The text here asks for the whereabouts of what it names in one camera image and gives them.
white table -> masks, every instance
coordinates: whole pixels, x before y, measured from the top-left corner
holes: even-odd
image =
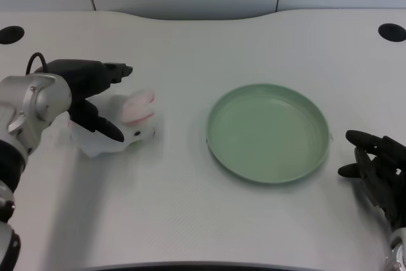
[[[143,147],[89,160],[67,116],[43,133],[15,193],[22,238],[16,270],[156,261],[232,261],[322,270],[381,270],[382,214],[337,169],[353,162],[347,129],[406,143],[406,10],[287,11],[237,21],[176,22],[109,12],[0,13],[26,33],[0,46],[0,79],[47,61],[124,62],[130,77],[104,94],[153,88],[164,131]],[[219,168],[204,128],[213,103],[251,83],[301,92],[324,112],[333,140],[309,179],[258,186]]]

bunny ear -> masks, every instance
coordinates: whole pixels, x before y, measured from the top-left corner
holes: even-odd
[[[133,93],[124,103],[121,110],[121,122],[136,124],[154,115],[148,106],[155,98],[152,89],[143,89]]]
[[[155,98],[155,93],[152,89],[139,90],[128,97],[123,107],[128,105],[147,105],[152,103]]]
[[[146,106],[125,107],[121,112],[121,122],[127,125],[137,124],[154,115],[154,111]]]

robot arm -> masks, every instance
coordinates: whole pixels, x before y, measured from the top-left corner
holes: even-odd
[[[37,55],[30,59],[27,73]],[[100,117],[86,98],[121,82],[133,69],[89,60],[46,64],[40,57],[43,67],[35,73],[9,76],[0,82],[0,271],[13,270],[20,252],[20,238],[7,221],[15,208],[13,192],[43,130],[68,111],[72,121],[89,131],[124,141],[120,129]]]

